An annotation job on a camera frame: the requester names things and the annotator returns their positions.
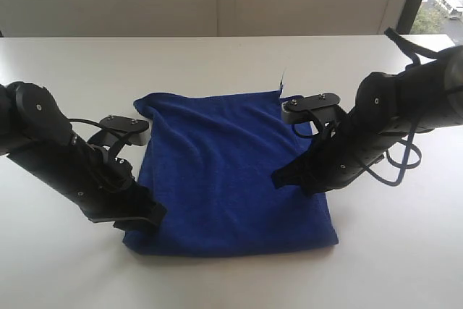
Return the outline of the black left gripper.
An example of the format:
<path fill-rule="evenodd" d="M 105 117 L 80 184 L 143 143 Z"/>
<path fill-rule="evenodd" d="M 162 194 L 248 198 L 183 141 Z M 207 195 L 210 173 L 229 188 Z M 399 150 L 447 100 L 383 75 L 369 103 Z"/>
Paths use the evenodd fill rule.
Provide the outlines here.
<path fill-rule="evenodd" d="M 77 200 L 91 222 L 112 222 L 124 232 L 152 232 L 152 225 L 161 225 L 166 207 L 136 182 L 126 159 L 86 142 L 70 143 L 69 152 L 77 166 L 72 173 L 80 173 L 79 183 L 89 185 L 77 190 Z"/>

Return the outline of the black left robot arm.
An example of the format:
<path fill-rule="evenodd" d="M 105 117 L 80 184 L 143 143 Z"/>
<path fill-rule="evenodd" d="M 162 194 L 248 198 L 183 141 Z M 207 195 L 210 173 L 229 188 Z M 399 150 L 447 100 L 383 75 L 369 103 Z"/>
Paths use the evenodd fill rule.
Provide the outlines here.
<path fill-rule="evenodd" d="M 45 88 L 26 82 L 1 87 L 1 154 L 79 207 L 93 223 L 152 234 L 166 208 L 138 184 L 124 146 L 142 146 L 147 121 L 108 115 L 88 140 L 74 130 Z"/>

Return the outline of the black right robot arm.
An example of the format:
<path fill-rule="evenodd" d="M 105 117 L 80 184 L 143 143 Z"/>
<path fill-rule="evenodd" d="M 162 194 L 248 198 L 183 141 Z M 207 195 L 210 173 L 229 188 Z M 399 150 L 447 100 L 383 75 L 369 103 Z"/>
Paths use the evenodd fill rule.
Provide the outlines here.
<path fill-rule="evenodd" d="M 370 73 L 360 84 L 354 107 L 345 112 L 334 93 L 293 98 L 281 105 L 283 120 L 312 122 L 317 130 L 301 155 L 277 169 L 274 187 L 298 186 L 308 195 L 338 190 L 368 173 L 386 158 L 399 170 L 397 186 L 407 170 L 411 152 L 421 157 L 413 143 L 416 134 L 462 125 L 462 47 L 438 52 L 426 64 L 417 64 L 396 75 Z"/>

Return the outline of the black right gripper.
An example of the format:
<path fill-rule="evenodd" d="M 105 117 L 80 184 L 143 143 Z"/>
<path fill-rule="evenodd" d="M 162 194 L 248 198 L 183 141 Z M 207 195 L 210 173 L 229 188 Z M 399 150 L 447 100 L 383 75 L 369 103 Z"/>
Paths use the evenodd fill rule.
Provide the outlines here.
<path fill-rule="evenodd" d="M 385 128 L 380 117 L 345 114 L 329 136 L 313 141 L 302 158 L 274 171 L 273 186 L 298 186 L 305 196 L 346 187 L 385 152 Z"/>

